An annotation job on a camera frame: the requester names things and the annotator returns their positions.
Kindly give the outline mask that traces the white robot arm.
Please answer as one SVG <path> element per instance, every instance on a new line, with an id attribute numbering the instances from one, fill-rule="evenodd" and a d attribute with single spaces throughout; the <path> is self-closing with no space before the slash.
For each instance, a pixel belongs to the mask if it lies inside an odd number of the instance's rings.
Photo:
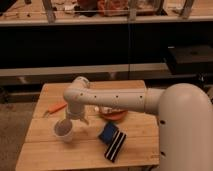
<path id="1" fill-rule="evenodd" d="M 159 123 L 158 171 L 213 171 L 213 104 L 199 87 L 92 89 L 85 77 L 65 89 L 66 115 L 81 119 L 87 105 L 156 115 Z"/>

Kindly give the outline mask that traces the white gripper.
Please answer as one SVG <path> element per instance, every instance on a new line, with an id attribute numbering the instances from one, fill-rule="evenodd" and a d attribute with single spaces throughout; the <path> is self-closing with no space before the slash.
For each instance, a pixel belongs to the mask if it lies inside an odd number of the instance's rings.
<path id="1" fill-rule="evenodd" d="M 60 134 L 67 134 L 71 131 L 72 123 L 70 120 L 81 120 L 86 125 L 89 125 L 89 121 L 85 118 L 84 111 L 80 112 L 80 113 L 72 113 L 68 110 L 68 108 L 65 111 L 66 111 L 67 119 L 65 119 L 59 123 L 59 133 Z"/>

